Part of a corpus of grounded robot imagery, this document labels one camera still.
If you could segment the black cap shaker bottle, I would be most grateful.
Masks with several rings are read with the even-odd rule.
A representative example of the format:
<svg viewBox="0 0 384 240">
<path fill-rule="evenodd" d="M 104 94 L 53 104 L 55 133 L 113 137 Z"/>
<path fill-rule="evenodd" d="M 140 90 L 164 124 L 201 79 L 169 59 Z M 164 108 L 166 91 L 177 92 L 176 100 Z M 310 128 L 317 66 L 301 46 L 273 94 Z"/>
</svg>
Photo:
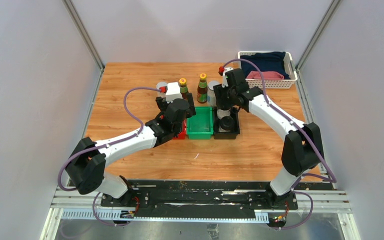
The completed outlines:
<svg viewBox="0 0 384 240">
<path fill-rule="evenodd" d="M 231 116 L 231 107 L 223 109 L 218 107 L 216 110 L 216 117 L 221 120 L 224 117 L 230 117 Z"/>
</svg>

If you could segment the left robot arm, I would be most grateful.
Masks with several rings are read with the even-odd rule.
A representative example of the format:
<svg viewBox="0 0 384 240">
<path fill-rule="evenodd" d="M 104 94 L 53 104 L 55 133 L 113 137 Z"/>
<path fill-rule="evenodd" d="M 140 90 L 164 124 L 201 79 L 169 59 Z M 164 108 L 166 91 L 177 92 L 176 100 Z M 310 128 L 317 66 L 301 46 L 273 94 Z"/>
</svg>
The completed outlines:
<svg viewBox="0 0 384 240">
<path fill-rule="evenodd" d="M 132 203 L 133 193 L 127 180 L 105 169 L 123 157 L 174 139 L 182 131 L 183 122 L 196 113 L 191 93 L 172 102 L 157 97 L 156 102 L 159 114 L 138 129 L 110 139 L 93 141 L 85 137 L 78 142 L 62 168 L 74 184 L 73 191 L 81 195 L 101 192 L 113 197 L 122 207 Z"/>
</svg>

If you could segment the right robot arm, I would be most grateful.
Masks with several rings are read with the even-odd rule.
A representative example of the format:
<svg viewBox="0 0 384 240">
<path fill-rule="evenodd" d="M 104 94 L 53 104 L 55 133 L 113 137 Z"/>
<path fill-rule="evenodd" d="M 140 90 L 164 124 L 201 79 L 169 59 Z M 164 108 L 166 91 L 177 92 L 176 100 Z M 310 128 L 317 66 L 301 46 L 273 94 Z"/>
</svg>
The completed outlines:
<svg viewBox="0 0 384 240">
<path fill-rule="evenodd" d="M 220 67 L 222 83 L 214 87 L 219 112 L 239 107 L 266 123 L 283 141 L 282 168 L 265 188 L 263 201 L 272 209 L 284 204 L 301 177 L 324 157 L 321 131 L 315 123 L 304 123 L 278 107 L 264 90 L 249 87 L 240 68 Z"/>
</svg>

